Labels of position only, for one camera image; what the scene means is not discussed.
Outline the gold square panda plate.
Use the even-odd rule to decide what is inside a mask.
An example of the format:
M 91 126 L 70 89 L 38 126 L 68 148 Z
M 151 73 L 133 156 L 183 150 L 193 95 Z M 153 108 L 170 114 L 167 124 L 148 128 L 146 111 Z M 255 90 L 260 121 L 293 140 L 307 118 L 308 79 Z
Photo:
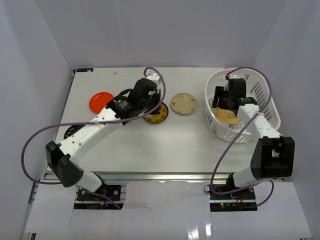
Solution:
M 234 114 L 233 111 L 228 109 L 217 108 L 216 118 L 222 124 L 234 125 L 241 122 L 241 120 Z

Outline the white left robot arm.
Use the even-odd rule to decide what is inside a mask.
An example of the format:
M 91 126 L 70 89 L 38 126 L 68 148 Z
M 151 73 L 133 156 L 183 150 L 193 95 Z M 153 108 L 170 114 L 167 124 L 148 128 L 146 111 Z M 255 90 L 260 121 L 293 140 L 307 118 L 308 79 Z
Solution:
M 106 184 L 96 173 L 85 171 L 82 158 L 110 133 L 124 126 L 140 114 L 157 114 L 164 93 L 159 89 L 162 79 L 150 73 L 139 79 L 133 88 L 126 89 L 111 99 L 89 123 L 82 123 L 69 137 L 46 146 L 48 166 L 61 184 L 77 186 L 99 200 L 105 196 Z

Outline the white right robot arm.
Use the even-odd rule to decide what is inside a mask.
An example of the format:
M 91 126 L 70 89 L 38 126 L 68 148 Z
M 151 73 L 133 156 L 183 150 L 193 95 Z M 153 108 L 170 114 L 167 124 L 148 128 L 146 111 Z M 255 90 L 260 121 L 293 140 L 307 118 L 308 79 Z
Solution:
M 232 111 L 244 123 L 243 130 L 249 130 L 257 140 L 248 167 L 231 173 L 224 186 L 210 186 L 211 191 L 236 200 L 245 189 L 259 181 L 290 177 L 294 168 L 295 141 L 272 127 L 262 113 L 263 108 L 247 95 L 244 78 L 227 76 L 226 79 L 225 87 L 215 88 L 212 105 Z

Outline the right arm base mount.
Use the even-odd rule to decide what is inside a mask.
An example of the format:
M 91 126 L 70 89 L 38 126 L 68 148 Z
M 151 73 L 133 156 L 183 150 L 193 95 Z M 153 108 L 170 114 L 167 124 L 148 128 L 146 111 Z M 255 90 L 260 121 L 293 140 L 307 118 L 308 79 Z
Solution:
M 209 194 L 210 211 L 213 212 L 246 212 L 257 211 L 256 195 L 252 188 L 232 194 L 218 195 L 204 187 L 204 192 Z

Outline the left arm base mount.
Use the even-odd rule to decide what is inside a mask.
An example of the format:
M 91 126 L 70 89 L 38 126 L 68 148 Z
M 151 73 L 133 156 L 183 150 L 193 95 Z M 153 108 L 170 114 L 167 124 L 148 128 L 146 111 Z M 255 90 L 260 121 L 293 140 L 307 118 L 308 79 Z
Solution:
M 76 193 L 73 208 L 75 210 L 121 210 L 121 185 L 103 185 L 94 194 L 83 188 Z

